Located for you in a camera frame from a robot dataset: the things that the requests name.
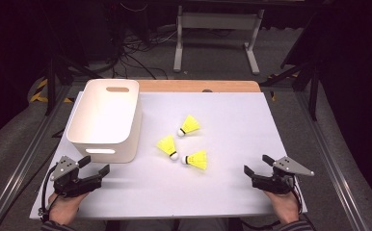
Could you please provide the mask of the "person's right hand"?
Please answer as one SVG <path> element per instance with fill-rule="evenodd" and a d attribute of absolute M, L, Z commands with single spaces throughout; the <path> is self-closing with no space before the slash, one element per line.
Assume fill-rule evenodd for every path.
<path fill-rule="evenodd" d="M 264 193 L 271 200 L 274 212 L 282 224 L 289 224 L 299 220 L 299 203 L 292 192 L 287 194 Z"/>

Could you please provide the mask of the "white plastic storage bin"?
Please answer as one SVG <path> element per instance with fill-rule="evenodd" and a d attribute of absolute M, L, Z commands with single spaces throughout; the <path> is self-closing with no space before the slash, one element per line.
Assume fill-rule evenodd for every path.
<path fill-rule="evenodd" d="M 94 162 L 129 163 L 137 153 L 142 115 L 137 81 L 93 79 L 76 101 L 66 138 Z"/>

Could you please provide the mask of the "white table cover sheet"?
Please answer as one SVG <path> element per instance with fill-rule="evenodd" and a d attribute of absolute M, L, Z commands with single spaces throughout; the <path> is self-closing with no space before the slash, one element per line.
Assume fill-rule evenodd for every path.
<path fill-rule="evenodd" d="M 272 213 L 268 197 L 252 187 L 244 169 L 271 175 L 262 160 L 286 151 L 262 93 L 145 92 L 135 158 L 113 164 L 101 188 L 82 202 L 79 218 L 147 219 L 246 217 Z M 186 116 L 198 131 L 175 138 L 180 156 L 207 154 L 205 170 L 171 160 L 156 146 L 175 136 Z"/>

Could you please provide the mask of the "white metal stand frame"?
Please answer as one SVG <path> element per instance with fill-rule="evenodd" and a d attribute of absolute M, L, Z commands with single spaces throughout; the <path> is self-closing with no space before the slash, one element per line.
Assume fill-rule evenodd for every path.
<path fill-rule="evenodd" d="M 244 49 L 253 75 L 260 73 L 253 47 L 260 30 L 264 10 L 254 14 L 235 13 L 186 13 L 181 6 L 177 9 L 176 47 L 173 61 L 173 71 L 180 72 L 183 53 L 184 29 L 220 29 L 251 31 L 251 38 L 244 43 Z"/>

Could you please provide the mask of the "yellow shuttlecock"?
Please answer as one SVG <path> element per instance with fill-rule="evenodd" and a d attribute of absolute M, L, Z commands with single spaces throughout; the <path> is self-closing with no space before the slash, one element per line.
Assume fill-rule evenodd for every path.
<path fill-rule="evenodd" d="M 206 151 L 202 150 L 192 155 L 184 156 L 181 159 L 183 165 L 189 165 L 193 167 L 197 167 L 199 169 L 206 169 L 207 168 L 207 156 Z"/>
<path fill-rule="evenodd" d="M 165 138 L 161 139 L 159 142 L 157 142 L 156 146 L 166 153 L 171 160 L 177 160 L 178 159 L 178 153 L 175 147 L 174 139 L 172 135 L 168 135 Z"/>
<path fill-rule="evenodd" d="M 194 132 L 200 128 L 199 122 L 192 116 L 187 115 L 183 124 L 177 131 L 179 137 L 183 137 L 191 132 Z"/>

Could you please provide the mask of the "black tripod stand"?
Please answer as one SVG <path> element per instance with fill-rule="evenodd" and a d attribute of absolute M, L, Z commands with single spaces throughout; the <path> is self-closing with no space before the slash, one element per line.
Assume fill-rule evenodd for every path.
<path fill-rule="evenodd" d="M 265 82 L 259 84 L 261 87 L 271 87 L 296 74 L 296 80 L 292 83 L 292 89 L 294 91 L 303 91 L 307 85 L 310 85 L 308 112 L 314 121 L 317 120 L 316 103 L 320 65 L 318 43 L 322 32 L 319 26 L 322 24 L 323 15 L 315 13 L 280 65 L 281 68 L 284 68 L 290 64 L 291 68 L 280 74 L 272 74 Z"/>
<path fill-rule="evenodd" d="M 59 78 L 63 85 L 69 85 L 72 82 L 71 71 L 69 70 L 70 67 L 73 67 L 76 71 L 84 74 L 85 76 L 89 76 L 91 79 L 100 78 L 100 75 L 94 70 L 90 70 L 65 56 L 53 56 L 48 63 L 46 73 L 48 101 L 45 114 L 47 116 L 51 115 L 52 111 L 57 105 L 56 78 Z"/>

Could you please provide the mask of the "yellow black hazard tape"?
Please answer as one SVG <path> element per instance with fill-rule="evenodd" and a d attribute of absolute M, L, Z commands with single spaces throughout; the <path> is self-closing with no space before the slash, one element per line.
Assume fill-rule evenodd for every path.
<path fill-rule="evenodd" d="M 48 97 L 44 95 L 44 89 L 46 88 L 47 83 L 48 81 L 46 78 L 40 80 L 35 92 L 30 98 L 31 102 L 48 102 Z"/>

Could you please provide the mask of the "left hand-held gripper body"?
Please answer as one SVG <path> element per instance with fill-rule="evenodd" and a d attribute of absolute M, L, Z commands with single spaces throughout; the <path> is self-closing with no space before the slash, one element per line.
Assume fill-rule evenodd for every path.
<path fill-rule="evenodd" d="M 99 174 L 83 179 L 78 176 L 79 161 L 74 161 L 68 156 L 60 159 L 50 177 L 56 194 L 63 197 L 76 197 L 101 187 L 102 177 Z"/>

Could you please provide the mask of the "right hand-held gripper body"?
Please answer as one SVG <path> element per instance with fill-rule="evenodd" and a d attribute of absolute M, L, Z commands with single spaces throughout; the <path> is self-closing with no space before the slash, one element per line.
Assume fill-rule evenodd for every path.
<path fill-rule="evenodd" d="M 275 194 L 287 194 L 296 185 L 296 174 L 305 176 L 315 175 L 312 170 L 289 157 L 282 157 L 275 160 L 271 168 L 273 169 L 273 173 L 269 177 L 254 174 L 254 178 L 251 179 L 254 188 Z"/>

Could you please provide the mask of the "aluminium floor rail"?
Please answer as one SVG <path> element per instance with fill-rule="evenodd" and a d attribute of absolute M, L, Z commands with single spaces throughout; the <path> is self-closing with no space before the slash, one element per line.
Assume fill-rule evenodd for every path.
<path fill-rule="evenodd" d="M 50 115 L 43 102 L 32 102 L 0 130 L 0 231 L 39 231 L 40 185 L 51 164 L 72 108 L 65 98 L 76 95 L 75 87 L 62 87 Z"/>
<path fill-rule="evenodd" d="M 332 156 L 329 149 L 327 140 L 321 130 L 319 123 L 312 118 L 310 112 L 308 111 L 307 98 L 302 92 L 296 92 L 295 96 L 297 101 L 305 115 L 306 122 L 310 127 L 314 138 L 318 143 L 318 147 L 321 152 L 321 159 L 324 166 L 330 176 L 333 187 L 336 194 L 341 202 L 341 205 L 345 211 L 345 214 L 350 221 L 350 224 L 354 231 L 371 231 L 368 227 L 365 219 L 362 217 L 359 206 L 351 192 L 351 189 L 339 168 L 336 160 Z"/>

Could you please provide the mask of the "person's left hand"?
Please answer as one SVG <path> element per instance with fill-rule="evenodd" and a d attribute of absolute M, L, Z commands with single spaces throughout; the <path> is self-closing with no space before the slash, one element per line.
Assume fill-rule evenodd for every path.
<path fill-rule="evenodd" d="M 81 202 L 87 196 L 88 195 L 85 193 L 76 197 L 64 198 L 56 193 L 52 193 L 48 198 L 48 202 L 52 204 L 49 219 L 61 225 L 72 224 L 78 213 Z"/>

